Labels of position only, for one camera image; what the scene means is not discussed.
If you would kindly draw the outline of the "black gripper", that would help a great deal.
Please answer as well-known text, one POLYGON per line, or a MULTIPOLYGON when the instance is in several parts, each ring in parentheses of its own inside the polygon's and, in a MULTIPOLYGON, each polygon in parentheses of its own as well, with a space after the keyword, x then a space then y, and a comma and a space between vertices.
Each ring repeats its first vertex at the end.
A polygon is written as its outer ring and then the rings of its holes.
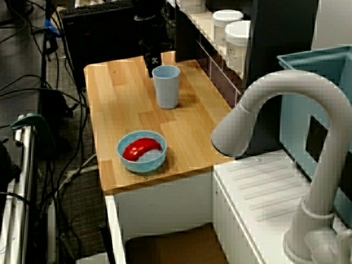
POLYGON ((136 18, 142 39, 139 41, 149 77, 162 65, 162 43, 168 40, 165 18, 136 18))

